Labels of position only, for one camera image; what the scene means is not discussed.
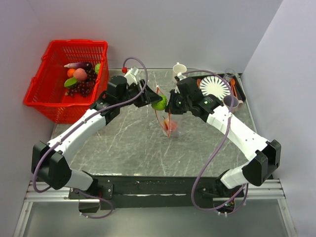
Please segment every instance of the countertop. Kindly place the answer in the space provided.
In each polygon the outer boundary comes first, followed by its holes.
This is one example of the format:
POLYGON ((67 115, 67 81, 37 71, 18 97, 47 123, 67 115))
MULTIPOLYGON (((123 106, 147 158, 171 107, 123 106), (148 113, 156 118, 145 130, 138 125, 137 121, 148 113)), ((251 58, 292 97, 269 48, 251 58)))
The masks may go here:
MULTIPOLYGON (((110 70, 110 78, 114 75, 122 72, 110 70)), ((144 79, 144 72, 139 76, 144 79)), ((167 94, 175 87, 172 71, 149 70, 148 85, 153 90, 159 85, 167 94)), ((246 104, 235 116, 254 128, 246 104)), ((151 106, 124 107, 113 121, 85 142, 69 161, 70 167, 94 175, 196 176, 223 134, 191 113, 184 114, 179 124, 185 134, 168 138, 151 106)), ((69 126, 56 125, 52 138, 69 126)), ((204 176, 218 176, 246 161, 243 153, 227 140, 204 176)))

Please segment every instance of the cup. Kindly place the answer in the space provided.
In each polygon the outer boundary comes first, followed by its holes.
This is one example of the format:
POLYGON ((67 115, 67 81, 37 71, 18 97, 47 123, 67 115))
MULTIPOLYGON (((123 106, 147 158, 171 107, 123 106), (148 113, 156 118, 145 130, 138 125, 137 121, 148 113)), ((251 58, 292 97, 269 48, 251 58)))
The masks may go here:
POLYGON ((237 112, 238 110, 241 109, 241 107, 243 106, 243 101, 242 100, 238 100, 237 97, 235 96, 231 96, 231 95, 227 95, 223 98, 223 103, 224 105, 226 105, 226 107, 229 109, 232 103, 232 99, 233 99, 233 108, 232 108, 232 113, 237 112))
POLYGON ((187 71, 187 67, 184 66, 183 64, 177 63, 176 65, 174 65, 172 68, 172 80, 173 80, 173 82, 177 83, 177 81, 174 77, 177 76, 178 73, 185 73, 186 71, 187 71))
POLYGON ((223 79, 225 81, 227 81, 228 83, 230 83, 231 79, 235 76, 235 74, 236 73, 235 73, 235 71, 233 69, 228 68, 228 69, 225 70, 225 74, 224 74, 223 79))

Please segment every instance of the red object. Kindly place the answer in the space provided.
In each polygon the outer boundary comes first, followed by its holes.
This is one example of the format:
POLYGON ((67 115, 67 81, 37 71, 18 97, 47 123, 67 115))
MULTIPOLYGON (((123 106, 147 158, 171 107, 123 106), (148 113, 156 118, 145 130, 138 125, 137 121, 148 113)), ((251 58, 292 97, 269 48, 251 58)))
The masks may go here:
POLYGON ((107 59, 108 44, 105 41, 85 39, 54 40, 44 56, 35 77, 24 97, 24 104, 34 107, 56 123, 74 123, 106 90, 109 80, 107 59), (66 96, 68 68, 64 65, 75 62, 101 63, 93 92, 88 97, 76 94, 66 96))

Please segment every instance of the white plate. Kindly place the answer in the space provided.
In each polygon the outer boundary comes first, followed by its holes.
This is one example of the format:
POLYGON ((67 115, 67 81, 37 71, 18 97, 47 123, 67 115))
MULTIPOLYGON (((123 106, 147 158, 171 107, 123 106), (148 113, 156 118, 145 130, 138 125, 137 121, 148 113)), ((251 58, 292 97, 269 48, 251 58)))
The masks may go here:
POLYGON ((212 94, 223 100, 226 95, 230 95, 229 88, 216 76, 203 78, 199 87, 204 96, 212 94))

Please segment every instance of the green ball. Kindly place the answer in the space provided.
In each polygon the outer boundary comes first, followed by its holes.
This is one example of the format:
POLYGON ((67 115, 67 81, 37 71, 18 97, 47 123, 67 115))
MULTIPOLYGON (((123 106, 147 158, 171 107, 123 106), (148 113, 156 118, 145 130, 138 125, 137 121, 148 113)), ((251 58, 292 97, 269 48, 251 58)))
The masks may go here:
POLYGON ((154 110, 164 110, 166 107, 167 107, 167 97, 165 95, 161 95, 162 97, 162 100, 161 101, 158 101, 156 103, 152 103, 152 108, 154 110))
POLYGON ((101 63, 98 63, 98 64, 95 65, 95 67, 94 67, 94 71, 95 71, 95 73, 96 73, 97 75, 99 74, 100 66, 101 66, 101 63))

